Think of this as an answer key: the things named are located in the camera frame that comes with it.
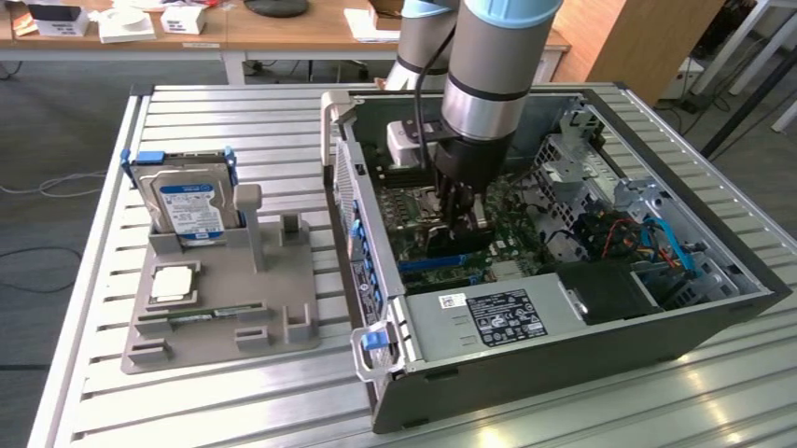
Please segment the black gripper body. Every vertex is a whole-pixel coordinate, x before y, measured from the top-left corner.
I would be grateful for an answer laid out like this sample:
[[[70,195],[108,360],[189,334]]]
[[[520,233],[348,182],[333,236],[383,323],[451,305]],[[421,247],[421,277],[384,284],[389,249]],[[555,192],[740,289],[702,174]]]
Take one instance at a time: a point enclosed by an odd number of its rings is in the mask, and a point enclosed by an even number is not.
[[[436,191],[447,191],[449,186],[461,184],[473,193],[484,193],[500,173],[508,149],[508,137],[440,140],[433,155]]]

